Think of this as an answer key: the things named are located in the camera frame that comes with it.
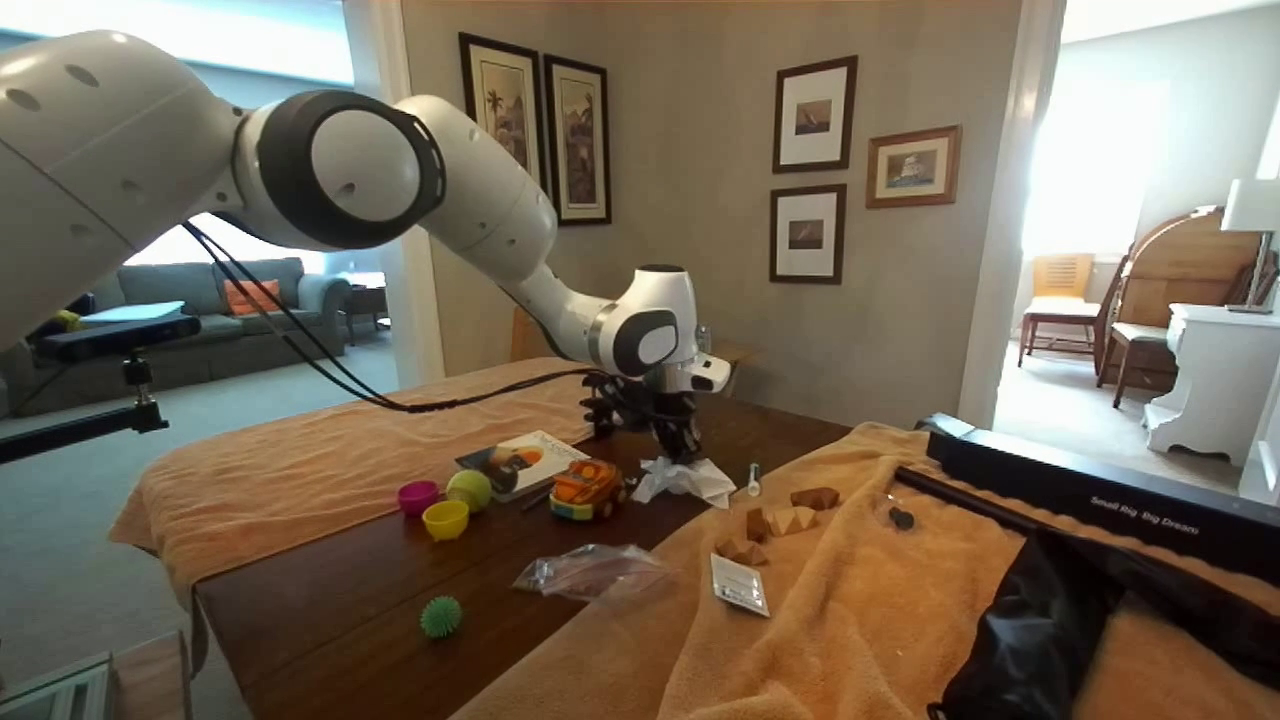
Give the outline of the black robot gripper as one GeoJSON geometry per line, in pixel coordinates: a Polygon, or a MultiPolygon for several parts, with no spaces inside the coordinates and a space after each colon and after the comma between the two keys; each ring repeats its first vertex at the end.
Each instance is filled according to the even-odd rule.
{"type": "Polygon", "coordinates": [[[704,455],[696,401],[688,393],[662,393],[650,380],[606,372],[588,372],[583,388],[583,411],[597,440],[609,440],[611,433],[653,433],[674,463],[696,463],[704,455]]]}

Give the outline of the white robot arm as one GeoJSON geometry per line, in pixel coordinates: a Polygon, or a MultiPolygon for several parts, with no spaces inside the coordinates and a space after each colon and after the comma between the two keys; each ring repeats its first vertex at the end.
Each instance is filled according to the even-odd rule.
{"type": "Polygon", "coordinates": [[[693,275],[643,263],[609,302],[567,290],[543,189],[440,97],[221,99],[130,34],[0,52],[0,340],[17,344],[175,223],[212,211],[286,247],[377,247],[412,228],[482,270],[591,370],[597,407],[693,463],[693,407],[733,380],[699,350],[693,275]]]}

